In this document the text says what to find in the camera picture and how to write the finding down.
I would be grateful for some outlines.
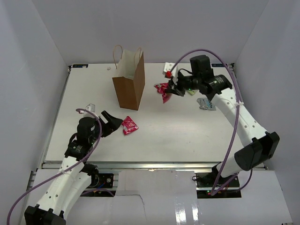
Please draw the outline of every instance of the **white wall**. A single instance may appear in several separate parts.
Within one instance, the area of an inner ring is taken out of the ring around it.
[[[300,2],[270,0],[236,62],[245,104],[280,136],[271,160],[296,225],[300,224]]]
[[[0,224],[6,224],[38,166],[68,68],[31,0],[0,0],[0,30]]]
[[[112,62],[116,44],[147,62],[208,48],[235,62],[268,0],[33,0],[65,62]]]

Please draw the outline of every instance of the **cable tie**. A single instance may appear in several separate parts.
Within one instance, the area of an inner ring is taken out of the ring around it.
[[[244,105],[244,103],[243,102],[236,102],[236,103],[234,103],[234,107],[236,108],[237,106],[242,106],[242,105]]]

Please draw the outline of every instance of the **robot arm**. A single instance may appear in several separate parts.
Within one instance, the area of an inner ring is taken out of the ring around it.
[[[199,90],[208,100],[214,103],[234,126],[236,116],[236,95],[231,83],[224,75],[214,75],[210,66],[210,59],[206,55],[190,59],[192,72],[184,76],[176,69],[172,73],[169,68],[172,64],[166,63],[164,75],[170,79],[166,93],[184,96],[186,90]],[[221,173],[221,184],[226,182],[231,175],[242,170],[249,171],[267,159],[270,159],[279,142],[276,132],[268,133],[255,121],[244,105],[240,105],[240,115],[237,134],[240,137],[243,149],[228,158]],[[205,183],[213,183],[223,163],[215,165],[212,172],[204,177]]]
[[[92,104],[87,106],[88,111],[93,111],[93,108],[95,106]],[[65,225],[66,218],[81,193],[88,186],[94,186],[95,182],[98,182],[96,180],[98,170],[94,165],[81,162],[72,169],[66,170],[81,161],[92,149],[98,138],[108,136],[117,130],[123,122],[123,120],[109,115],[106,111],[101,114],[108,121],[104,123],[99,117],[102,127],[101,133],[97,120],[88,117],[88,114],[83,114],[83,118],[79,120],[77,126],[77,133],[71,137],[58,171],[62,175],[53,180],[35,207],[27,207],[24,213],[26,225]]]

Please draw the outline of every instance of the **red snack packet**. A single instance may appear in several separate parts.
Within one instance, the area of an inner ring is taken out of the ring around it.
[[[127,116],[126,119],[124,119],[122,125],[123,125],[123,133],[125,135],[128,135],[139,128],[129,116]]]
[[[166,88],[168,87],[168,83],[157,83],[154,85],[154,87],[157,89],[158,93],[162,94],[163,103],[166,103],[172,96],[171,93],[165,92]]]

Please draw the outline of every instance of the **red object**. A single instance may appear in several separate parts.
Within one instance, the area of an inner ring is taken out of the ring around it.
[[[165,74],[166,78],[171,78],[172,77],[172,73],[170,71],[167,71]]]
[[[165,90],[168,87],[168,83],[157,83],[157,84],[154,85],[154,87],[157,89],[158,93],[162,94],[163,103],[166,103],[167,101],[169,101],[172,94],[165,92]]]
[[[139,128],[129,116],[127,116],[126,119],[124,119],[122,125],[123,125],[123,133],[125,135],[128,135]]]

